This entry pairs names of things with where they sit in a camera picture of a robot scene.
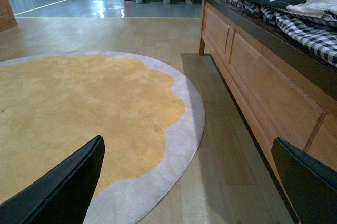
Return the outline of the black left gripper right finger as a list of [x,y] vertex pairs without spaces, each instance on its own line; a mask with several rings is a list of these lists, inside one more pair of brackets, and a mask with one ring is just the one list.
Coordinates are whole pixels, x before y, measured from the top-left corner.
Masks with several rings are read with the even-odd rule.
[[336,223],[336,171],[282,138],[272,156],[301,223]]

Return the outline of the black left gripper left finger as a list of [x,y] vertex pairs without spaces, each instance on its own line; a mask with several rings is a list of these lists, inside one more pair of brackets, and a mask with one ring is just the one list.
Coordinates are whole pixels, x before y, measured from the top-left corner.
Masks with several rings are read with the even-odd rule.
[[1,223],[83,223],[104,154],[104,139],[98,135],[2,203]]

